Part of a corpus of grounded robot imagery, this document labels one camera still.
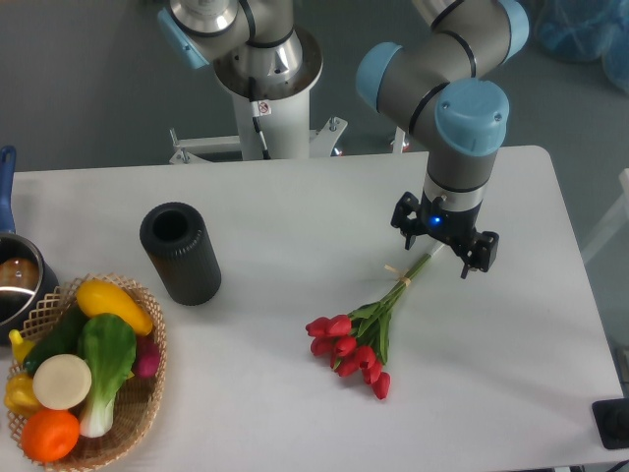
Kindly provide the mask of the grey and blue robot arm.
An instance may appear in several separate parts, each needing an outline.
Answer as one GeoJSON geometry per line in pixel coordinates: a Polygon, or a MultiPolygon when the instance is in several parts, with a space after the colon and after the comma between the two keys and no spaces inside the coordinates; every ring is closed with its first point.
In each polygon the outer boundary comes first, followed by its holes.
{"type": "MultiPolygon", "coordinates": [[[[421,235],[447,245],[465,271],[488,271],[498,235],[476,219],[507,128],[509,102],[486,73],[526,43],[515,1],[420,1],[429,39],[392,42],[362,59],[356,89],[429,153],[423,191],[405,194],[391,224],[407,245],[421,235]]],[[[231,93],[246,160],[309,154],[310,90],[322,69],[318,44],[294,21],[290,1],[170,1],[160,28],[191,68],[212,67],[231,93]]]]}

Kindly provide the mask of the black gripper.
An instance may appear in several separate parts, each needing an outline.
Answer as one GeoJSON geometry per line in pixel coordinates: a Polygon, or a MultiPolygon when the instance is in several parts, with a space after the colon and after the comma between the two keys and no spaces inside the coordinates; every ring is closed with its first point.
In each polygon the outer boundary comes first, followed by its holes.
{"type": "Polygon", "coordinates": [[[420,203],[412,193],[405,192],[395,205],[390,224],[404,237],[406,250],[411,249],[419,234],[418,219],[422,234],[428,234],[458,251],[468,250],[462,257],[464,265],[461,271],[461,278],[466,279],[470,271],[488,272],[497,256],[499,235],[476,229],[480,209],[481,205],[465,211],[450,211],[442,207],[434,210],[432,201],[425,194],[422,194],[420,203]]]}

